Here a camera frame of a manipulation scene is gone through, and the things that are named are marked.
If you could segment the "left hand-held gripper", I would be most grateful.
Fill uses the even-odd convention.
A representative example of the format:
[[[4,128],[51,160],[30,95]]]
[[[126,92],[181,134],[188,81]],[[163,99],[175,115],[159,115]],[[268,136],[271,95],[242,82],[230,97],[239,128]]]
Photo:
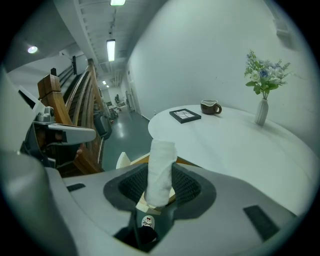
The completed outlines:
[[[46,167],[56,167],[56,160],[46,156],[47,145],[77,145],[96,138],[92,128],[56,124],[53,108],[45,107],[24,88],[16,88],[3,67],[0,68],[0,168],[21,152],[40,160]]]

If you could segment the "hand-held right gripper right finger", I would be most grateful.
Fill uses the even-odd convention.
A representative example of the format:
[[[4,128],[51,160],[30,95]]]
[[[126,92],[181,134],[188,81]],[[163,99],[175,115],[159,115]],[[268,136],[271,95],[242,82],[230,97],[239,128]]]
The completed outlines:
[[[200,167],[173,164],[172,185],[171,227],[152,256],[268,256],[297,220],[249,183]]]

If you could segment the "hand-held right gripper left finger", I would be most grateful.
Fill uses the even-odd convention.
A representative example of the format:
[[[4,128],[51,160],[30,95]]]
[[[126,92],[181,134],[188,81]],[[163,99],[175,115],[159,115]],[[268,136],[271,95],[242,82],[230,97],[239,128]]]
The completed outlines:
[[[58,170],[45,168],[54,202],[67,226],[78,256],[144,256],[115,235],[129,226],[132,213],[114,207],[104,194],[112,179],[146,167],[135,164],[96,174],[62,178]]]

